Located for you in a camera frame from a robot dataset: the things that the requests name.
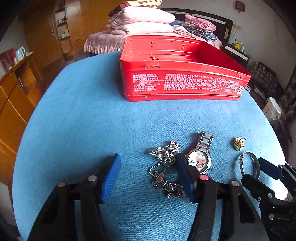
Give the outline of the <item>white electric kettle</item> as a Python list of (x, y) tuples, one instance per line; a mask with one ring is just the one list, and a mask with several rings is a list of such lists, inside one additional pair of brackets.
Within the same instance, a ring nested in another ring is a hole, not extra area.
[(20, 47), (20, 49), (16, 51), (16, 60), (18, 62), (20, 62), (25, 57), (25, 52), (26, 50), (24, 47)]

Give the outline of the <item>red metal tin box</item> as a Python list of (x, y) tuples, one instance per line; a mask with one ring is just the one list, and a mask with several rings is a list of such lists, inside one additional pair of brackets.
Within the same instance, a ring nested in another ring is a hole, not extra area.
[(200, 40), (157, 40), (124, 48), (120, 61), (128, 101), (169, 99), (238, 100), (250, 73), (230, 56)]

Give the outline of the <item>pink folded quilt stack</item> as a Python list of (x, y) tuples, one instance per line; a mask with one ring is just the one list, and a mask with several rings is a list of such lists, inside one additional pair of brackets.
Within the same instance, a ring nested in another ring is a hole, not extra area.
[(107, 29), (115, 35), (172, 33), (170, 24), (175, 20), (173, 14), (158, 8), (128, 6), (109, 19)]

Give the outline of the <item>black nightstand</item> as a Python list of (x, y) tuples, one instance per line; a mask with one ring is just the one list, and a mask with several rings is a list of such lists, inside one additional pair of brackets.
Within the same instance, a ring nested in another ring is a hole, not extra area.
[(231, 44), (227, 44), (224, 46), (224, 53), (229, 55), (232, 59), (234, 59), (237, 63), (239, 63), (245, 69), (247, 68), (250, 57), (244, 52), (236, 50)]

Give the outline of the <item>plaid folded clothes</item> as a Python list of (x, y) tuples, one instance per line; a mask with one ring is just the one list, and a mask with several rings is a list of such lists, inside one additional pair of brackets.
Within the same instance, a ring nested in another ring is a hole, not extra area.
[(207, 42), (209, 42), (209, 41), (215, 42), (218, 40), (218, 37), (216, 35), (214, 35), (214, 33), (211, 31), (203, 30), (199, 27), (196, 27), (194, 25), (190, 25), (187, 23), (183, 23), (183, 24), (181, 24), (181, 26), (184, 27), (189, 33), (196, 35), (200, 38), (203, 38)]

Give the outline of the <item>brown wall calendar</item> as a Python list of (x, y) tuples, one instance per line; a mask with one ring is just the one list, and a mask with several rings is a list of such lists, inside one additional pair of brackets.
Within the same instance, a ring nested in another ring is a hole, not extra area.
[(245, 3), (242, 1), (236, 0), (235, 1), (235, 9), (239, 12), (245, 12)]

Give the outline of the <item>silver wristwatch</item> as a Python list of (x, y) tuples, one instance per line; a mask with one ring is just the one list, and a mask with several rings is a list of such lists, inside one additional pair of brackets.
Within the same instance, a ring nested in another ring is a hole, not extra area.
[(209, 155), (213, 135), (201, 131), (198, 137), (197, 145), (186, 154), (186, 162), (193, 166), (200, 174), (205, 174), (211, 167), (212, 161)]

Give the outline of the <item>red picture frame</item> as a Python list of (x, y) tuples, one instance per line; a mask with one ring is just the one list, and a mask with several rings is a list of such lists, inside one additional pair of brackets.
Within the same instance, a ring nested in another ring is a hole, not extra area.
[(16, 57), (16, 48), (11, 48), (0, 54), (0, 62), (4, 72), (7, 72), (10, 67), (15, 65), (14, 58)]

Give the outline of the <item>gold pendant charm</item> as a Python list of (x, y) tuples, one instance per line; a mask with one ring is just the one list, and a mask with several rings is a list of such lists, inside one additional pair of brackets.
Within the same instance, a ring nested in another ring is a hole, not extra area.
[(244, 149), (246, 138), (237, 137), (233, 142), (233, 147), (237, 151), (241, 151)]

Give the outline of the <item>wide silver bangle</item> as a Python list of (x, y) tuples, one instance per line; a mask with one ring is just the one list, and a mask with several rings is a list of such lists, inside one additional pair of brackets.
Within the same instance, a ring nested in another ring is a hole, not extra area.
[(251, 157), (251, 159), (254, 161), (254, 164), (255, 164), (255, 169), (256, 169), (256, 174), (253, 175), (253, 177), (258, 180), (260, 178), (260, 172), (261, 172), (261, 168), (260, 168), (260, 163), (259, 163), (259, 160), (258, 158), (255, 156), (254, 153), (250, 152), (250, 151), (246, 151), (244, 153), (242, 153), (240, 156), (239, 156), (239, 167), (240, 167), (240, 171), (241, 171), (241, 175), (244, 176), (246, 175), (245, 174), (245, 171), (243, 169), (243, 163), (244, 163), (244, 156), (245, 155), (248, 155)]

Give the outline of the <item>spotted cream blanket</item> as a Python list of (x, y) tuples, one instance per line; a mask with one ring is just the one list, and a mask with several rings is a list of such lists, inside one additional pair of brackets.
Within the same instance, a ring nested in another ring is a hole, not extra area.
[(108, 14), (109, 17), (114, 16), (115, 14), (119, 13), (121, 10), (128, 6), (140, 6), (140, 7), (147, 7), (147, 8), (157, 8), (162, 4), (162, 0), (147, 0), (147, 1), (125, 1), (116, 6), (110, 13)]

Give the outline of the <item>pink folded clothes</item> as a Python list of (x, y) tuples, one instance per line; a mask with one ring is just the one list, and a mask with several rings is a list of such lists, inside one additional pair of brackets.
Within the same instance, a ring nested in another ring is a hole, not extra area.
[(203, 18), (197, 18), (195, 16), (185, 15), (185, 22), (195, 25), (196, 27), (202, 30), (206, 30), (210, 32), (214, 32), (216, 30), (216, 26), (213, 23)]

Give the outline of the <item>plaid bag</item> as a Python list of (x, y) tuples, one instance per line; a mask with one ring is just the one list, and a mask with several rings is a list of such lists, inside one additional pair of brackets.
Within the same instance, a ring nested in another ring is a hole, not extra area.
[(274, 96), (278, 89), (276, 74), (265, 64), (254, 62), (250, 66), (251, 79), (258, 83), (268, 96)]

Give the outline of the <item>wooden wardrobe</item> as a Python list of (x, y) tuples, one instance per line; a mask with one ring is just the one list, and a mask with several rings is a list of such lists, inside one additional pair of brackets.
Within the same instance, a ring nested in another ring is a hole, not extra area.
[(18, 17), (29, 51), (42, 70), (68, 61), (83, 50), (86, 38), (106, 30), (108, 14), (120, 1), (29, 1)]

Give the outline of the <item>wooden sideboard cabinet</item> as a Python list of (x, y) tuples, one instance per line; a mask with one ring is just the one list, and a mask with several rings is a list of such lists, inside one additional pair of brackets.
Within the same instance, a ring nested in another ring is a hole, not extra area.
[(23, 133), (42, 92), (34, 54), (23, 58), (1, 78), (1, 183), (10, 185)]

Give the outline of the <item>blue table cloth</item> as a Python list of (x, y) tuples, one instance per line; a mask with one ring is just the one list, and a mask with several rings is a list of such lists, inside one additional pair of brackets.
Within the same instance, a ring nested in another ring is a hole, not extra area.
[(122, 95), (118, 52), (65, 67), (38, 103), (21, 140), (13, 175), (18, 229), (28, 238), (44, 202), (60, 181), (84, 180), (115, 154), (121, 170), (101, 208), (109, 240), (186, 240), (196, 205), (167, 199), (151, 185), (149, 150), (167, 141), (183, 153), (210, 133), (217, 182), (241, 178), (232, 141), (274, 165), (285, 163), (279, 141), (248, 92), (238, 101), (168, 100), (129, 102)]

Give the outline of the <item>bed with pink cover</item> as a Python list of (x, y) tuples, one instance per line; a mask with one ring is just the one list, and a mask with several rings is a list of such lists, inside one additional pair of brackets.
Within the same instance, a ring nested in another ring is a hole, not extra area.
[[(191, 15), (196, 18), (208, 20), (216, 26), (214, 35), (218, 37), (217, 41), (208, 41), (209, 45), (223, 50), (225, 45), (228, 44), (230, 33), (234, 21), (212, 13), (198, 11), (194, 9), (181, 9), (181, 8), (161, 8), (163, 11), (173, 14), (177, 21), (185, 21), (185, 15)], [(192, 37), (182, 36), (178, 33), (151, 33), (146, 35), (112, 35), (108, 31), (103, 31), (90, 35), (85, 44), (84, 51), (90, 55), (99, 55), (104, 53), (111, 53), (122, 51), (124, 48), (131, 47), (132, 41), (135, 44), (142, 43), (140, 49), (153, 49), (155, 44), (153, 41), (157, 40), (181, 40), (185, 43), (193, 40)]]

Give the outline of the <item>yellow Pikachu toy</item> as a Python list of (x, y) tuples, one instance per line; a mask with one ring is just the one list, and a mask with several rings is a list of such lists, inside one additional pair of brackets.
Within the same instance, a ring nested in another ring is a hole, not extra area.
[(235, 40), (235, 42), (233, 44), (233, 47), (237, 51), (240, 51), (240, 52), (243, 52), (244, 51), (244, 45), (243, 45), (243, 43), (241, 43), (241, 42), (239, 42), (237, 40)]

